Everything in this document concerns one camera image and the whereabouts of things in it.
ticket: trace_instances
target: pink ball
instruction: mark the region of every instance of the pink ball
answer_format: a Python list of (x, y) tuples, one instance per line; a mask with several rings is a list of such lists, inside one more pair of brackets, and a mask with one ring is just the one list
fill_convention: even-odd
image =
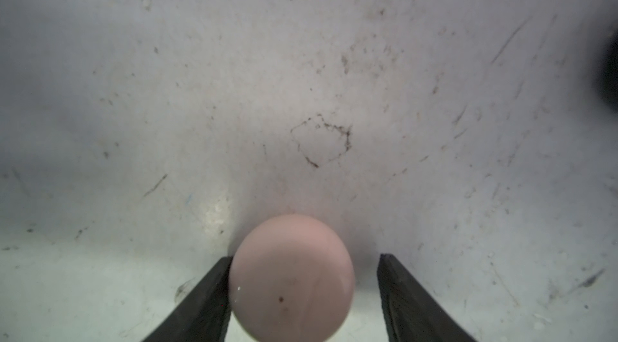
[(350, 311), (354, 285), (344, 243), (303, 215), (274, 217), (252, 230), (229, 274), (232, 310), (260, 342), (324, 342)]

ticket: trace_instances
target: scratched white surface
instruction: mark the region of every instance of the scratched white surface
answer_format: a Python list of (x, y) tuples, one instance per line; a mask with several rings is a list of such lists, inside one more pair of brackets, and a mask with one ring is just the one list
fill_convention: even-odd
[(618, 0), (0, 0), (0, 335), (140, 341), (299, 212), (355, 260), (333, 341), (386, 340), (386, 252), (478, 341), (614, 341), (618, 116), (591, 87), (617, 21)]

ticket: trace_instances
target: black object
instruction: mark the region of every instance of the black object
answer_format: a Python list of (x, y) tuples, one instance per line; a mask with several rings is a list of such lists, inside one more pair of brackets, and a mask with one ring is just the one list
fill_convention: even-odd
[[(223, 342), (231, 263), (232, 257), (219, 260), (143, 342)], [(475, 342), (393, 255), (380, 255), (378, 286), (389, 342)]]
[(228, 299), (231, 265), (232, 257), (222, 257), (143, 342), (223, 342), (232, 314)]
[(618, 111), (618, 37), (607, 50), (599, 90), (607, 105)]
[(378, 286), (389, 342), (475, 342), (393, 255), (380, 255)]

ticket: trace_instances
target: white surface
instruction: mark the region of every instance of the white surface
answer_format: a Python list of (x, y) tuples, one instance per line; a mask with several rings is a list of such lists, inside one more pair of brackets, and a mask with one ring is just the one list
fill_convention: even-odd
[(0, 335), (140, 341), (299, 212), (355, 260), (335, 341), (386, 340), (386, 252), (478, 341), (614, 341), (618, 118), (591, 83), (616, 20), (618, 0), (0, 0)]

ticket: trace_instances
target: ball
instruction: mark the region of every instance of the ball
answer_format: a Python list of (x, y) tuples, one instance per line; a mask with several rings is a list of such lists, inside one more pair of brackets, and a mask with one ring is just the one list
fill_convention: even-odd
[(252, 230), (229, 273), (232, 310), (260, 342), (324, 342), (350, 311), (354, 286), (350, 254), (337, 234), (296, 214)]

